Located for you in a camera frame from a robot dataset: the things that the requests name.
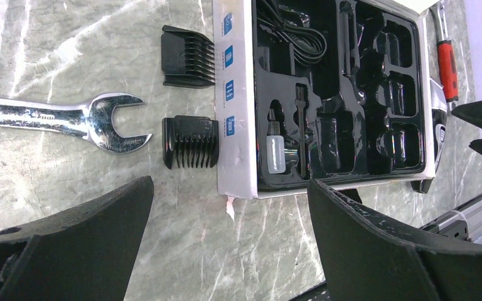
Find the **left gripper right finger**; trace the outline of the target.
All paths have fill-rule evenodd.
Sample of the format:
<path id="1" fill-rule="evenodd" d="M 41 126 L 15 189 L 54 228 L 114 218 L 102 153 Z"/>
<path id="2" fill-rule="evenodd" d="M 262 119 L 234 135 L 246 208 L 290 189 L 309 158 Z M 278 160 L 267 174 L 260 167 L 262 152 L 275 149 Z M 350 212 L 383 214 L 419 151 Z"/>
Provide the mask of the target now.
<path id="1" fill-rule="evenodd" d="M 482 300 L 482 245 L 407 225 L 315 179 L 307 194 L 331 300 Z"/>

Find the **white hair clipper box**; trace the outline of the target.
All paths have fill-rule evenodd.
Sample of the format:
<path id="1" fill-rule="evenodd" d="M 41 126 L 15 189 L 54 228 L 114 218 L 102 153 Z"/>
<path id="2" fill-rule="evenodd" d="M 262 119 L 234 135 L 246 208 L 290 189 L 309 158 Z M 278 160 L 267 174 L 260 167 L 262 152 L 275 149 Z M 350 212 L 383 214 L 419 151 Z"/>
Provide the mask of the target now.
<path id="1" fill-rule="evenodd" d="M 432 1 L 214 1 L 218 191 L 234 198 L 435 176 Z M 278 121 L 286 171 L 270 174 Z"/>

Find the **black comb guard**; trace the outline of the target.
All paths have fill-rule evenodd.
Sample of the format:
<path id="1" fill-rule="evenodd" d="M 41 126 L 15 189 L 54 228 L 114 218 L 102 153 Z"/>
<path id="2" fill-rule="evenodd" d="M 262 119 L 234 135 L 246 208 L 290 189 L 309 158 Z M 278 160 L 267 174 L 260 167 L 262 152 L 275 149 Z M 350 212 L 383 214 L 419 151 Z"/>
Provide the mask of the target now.
<path id="1" fill-rule="evenodd" d="M 345 196 L 347 196 L 348 198 L 362 204 L 362 199 L 358 193 L 358 190 L 357 189 L 343 189 L 340 191 L 340 193 L 344 194 Z"/>
<path id="2" fill-rule="evenodd" d="M 212 168 L 219 158 L 219 123 L 177 115 L 162 120 L 163 162 L 168 169 Z"/>
<path id="3" fill-rule="evenodd" d="M 215 84 L 215 49 L 205 35 L 164 25 L 161 35 L 163 85 L 207 88 Z"/>

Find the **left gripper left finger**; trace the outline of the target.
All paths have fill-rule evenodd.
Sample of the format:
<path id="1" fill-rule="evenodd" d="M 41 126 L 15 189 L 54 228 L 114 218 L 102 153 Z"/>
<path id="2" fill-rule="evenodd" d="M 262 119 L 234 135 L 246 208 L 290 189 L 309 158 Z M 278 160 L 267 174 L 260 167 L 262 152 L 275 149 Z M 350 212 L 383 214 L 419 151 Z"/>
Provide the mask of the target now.
<path id="1" fill-rule="evenodd" d="M 150 176 L 0 231 L 0 300 L 123 300 L 154 197 Z"/>

